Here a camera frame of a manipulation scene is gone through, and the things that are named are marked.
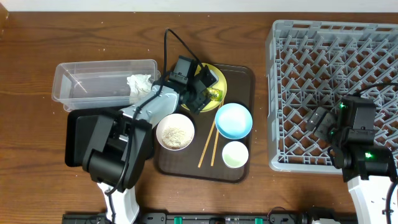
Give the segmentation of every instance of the wooden table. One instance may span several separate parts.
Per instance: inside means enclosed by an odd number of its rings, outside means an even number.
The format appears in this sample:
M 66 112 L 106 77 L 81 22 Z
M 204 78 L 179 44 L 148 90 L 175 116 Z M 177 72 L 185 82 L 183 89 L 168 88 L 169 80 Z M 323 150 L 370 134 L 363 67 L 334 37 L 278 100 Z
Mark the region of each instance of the wooden table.
M 265 41 L 277 19 L 398 23 L 397 14 L 12 12 L 0 40 L 0 222 L 60 223 L 64 213 L 105 209 L 89 174 L 64 163 L 68 113 L 51 99 L 55 67 L 62 62 L 152 58 L 162 71 L 166 27 L 203 62 L 253 70 L 256 131 L 244 182 L 166 176 L 147 161 L 136 185 L 141 207 L 267 213 L 275 206 L 321 206 L 353 212 L 340 176 L 274 172 L 268 166 Z M 170 66 L 179 54 L 189 55 L 170 36 Z

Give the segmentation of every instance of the blue bowl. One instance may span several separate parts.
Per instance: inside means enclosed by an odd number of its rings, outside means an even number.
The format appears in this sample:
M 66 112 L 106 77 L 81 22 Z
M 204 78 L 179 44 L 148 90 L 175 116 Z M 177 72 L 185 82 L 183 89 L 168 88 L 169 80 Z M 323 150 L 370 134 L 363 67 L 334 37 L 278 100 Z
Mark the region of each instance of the blue bowl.
M 241 139 L 250 133 L 253 119 L 244 106 L 228 103 L 222 106 L 216 114 L 216 128 L 228 139 Z

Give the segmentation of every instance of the wooden chopstick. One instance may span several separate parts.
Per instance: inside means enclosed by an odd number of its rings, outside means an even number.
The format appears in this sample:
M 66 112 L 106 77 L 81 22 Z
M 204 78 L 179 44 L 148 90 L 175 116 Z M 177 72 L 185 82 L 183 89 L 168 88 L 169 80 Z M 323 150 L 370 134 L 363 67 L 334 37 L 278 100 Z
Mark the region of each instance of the wooden chopstick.
M 216 150 L 217 150 L 217 142 L 218 142 L 218 134 L 219 134 L 220 132 L 218 131 L 218 129 L 217 129 L 217 132 L 216 132 L 216 140 L 214 141 L 214 147 L 213 147 L 213 156 L 211 157 L 211 166 L 213 166 L 214 165 L 214 159 L 215 159 L 215 157 L 216 157 Z
M 222 101 L 222 102 L 220 103 L 220 105 L 218 106 L 217 110 L 221 107 L 221 105 L 222 105 L 223 103 L 224 103 L 224 101 Z M 202 154 L 201 154 L 201 157 L 200 157 L 200 160 L 199 160 L 199 164 L 198 164 L 198 168 L 201 167 L 201 163 L 203 162 L 203 158 L 205 157 L 207 145 L 209 145 L 209 141 L 210 141 L 210 138 L 211 138 L 211 134 L 213 134 L 213 129 L 214 129 L 215 124 L 216 124 L 216 118 L 214 118 L 213 124 L 211 125 L 210 133 L 209 133 L 209 136 L 207 137 L 206 144 L 205 144 L 205 148 L 203 149 L 203 152 L 202 152 Z

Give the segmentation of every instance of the brown tray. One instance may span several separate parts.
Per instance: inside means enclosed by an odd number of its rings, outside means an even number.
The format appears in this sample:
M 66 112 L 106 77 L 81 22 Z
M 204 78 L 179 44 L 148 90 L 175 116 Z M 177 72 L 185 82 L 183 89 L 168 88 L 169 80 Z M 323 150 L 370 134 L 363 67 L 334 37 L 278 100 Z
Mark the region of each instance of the brown tray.
M 246 67 L 230 65 L 214 65 L 224 74 L 227 81 L 227 94 L 224 103 L 239 103 L 245 106 L 250 113 L 253 112 L 254 99 L 254 74 Z M 220 182 L 238 183 L 242 181 L 249 172 L 249 162 L 238 169 L 228 168 L 221 153 L 224 146 L 232 140 L 224 138 L 219 134 L 214 166 L 210 166 L 215 143 L 216 128 L 214 128 L 209 141 L 206 154 L 203 158 L 201 167 L 198 168 L 199 160 L 205 147 L 211 125 L 215 118 L 217 109 L 200 113 L 191 114 L 188 110 L 180 107 L 176 113 L 188 116 L 195 126 L 195 137 L 191 144 L 181 151 L 170 151 L 163 148 L 157 141 L 155 152 L 155 166 L 159 172 L 167 175 L 189 177 L 196 179 L 215 180 Z M 246 145 L 249 150 L 250 161 L 250 138 L 251 132 L 238 141 Z

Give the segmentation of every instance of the gray plastic dish rack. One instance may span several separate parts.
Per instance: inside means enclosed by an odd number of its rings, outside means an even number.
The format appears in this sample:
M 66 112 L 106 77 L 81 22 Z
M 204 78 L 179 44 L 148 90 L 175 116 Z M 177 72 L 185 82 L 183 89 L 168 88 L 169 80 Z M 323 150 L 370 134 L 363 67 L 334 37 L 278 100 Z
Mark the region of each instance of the gray plastic dish rack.
M 337 113 L 342 96 L 367 85 L 398 82 L 398 25 L 275 21 L 266 40 L 268 154 L 276 171 L 341 174 L 328 144 L 305 129 L 317 106 Z M 398 93 L 372 88 L 375 144 L 398 164 Z

